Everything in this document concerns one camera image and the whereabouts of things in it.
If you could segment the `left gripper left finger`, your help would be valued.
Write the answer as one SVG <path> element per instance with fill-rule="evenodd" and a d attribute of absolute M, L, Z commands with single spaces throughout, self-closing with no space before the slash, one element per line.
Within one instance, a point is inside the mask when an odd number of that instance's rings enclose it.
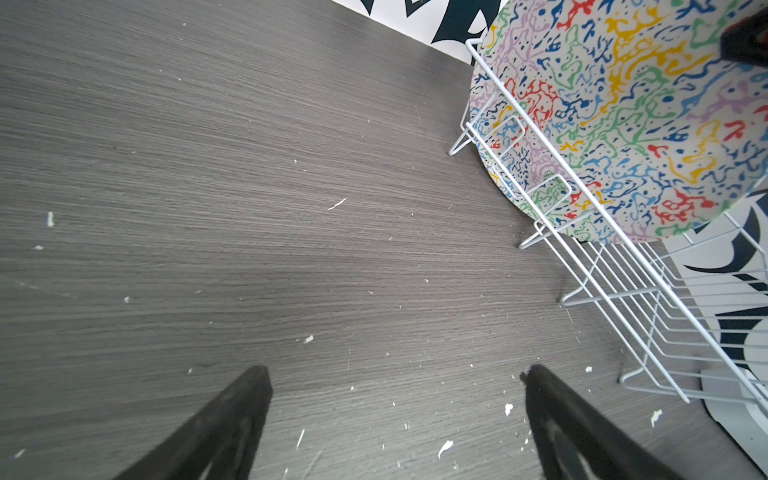
<path fill-rule="evenodd" d="M 273 388 L 268 368 L 243 372 L 119 479 L 247 479 Z"/>

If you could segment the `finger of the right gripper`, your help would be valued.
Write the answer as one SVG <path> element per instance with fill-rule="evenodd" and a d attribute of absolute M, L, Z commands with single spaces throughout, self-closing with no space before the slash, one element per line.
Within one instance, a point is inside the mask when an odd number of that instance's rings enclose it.
<path fill-rule="evenodd" d="M 721 58 L 726 61 L 767 67 L 767 28 L 766 8 L 728 27 L 720 38 Z"/>

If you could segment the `colourful speckled round plate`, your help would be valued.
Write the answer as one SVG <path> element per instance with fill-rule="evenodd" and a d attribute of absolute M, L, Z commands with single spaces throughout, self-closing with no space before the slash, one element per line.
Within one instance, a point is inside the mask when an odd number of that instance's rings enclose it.
<path fill-rule="evenodd" d="M 767 170 L 767 72 L 720 39 L 763 1 L 511 1 L 480 46 L 469 116 L 489 175 L 581 241 L 707 223 Z"/>

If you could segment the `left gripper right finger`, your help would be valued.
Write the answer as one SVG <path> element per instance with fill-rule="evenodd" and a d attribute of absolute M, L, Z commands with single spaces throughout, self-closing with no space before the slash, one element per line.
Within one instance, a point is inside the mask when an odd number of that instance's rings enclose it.
<path fill-rule="evenodd" d="M 543 365 L 520 374 L 546 479 L 679 479 Z"/>

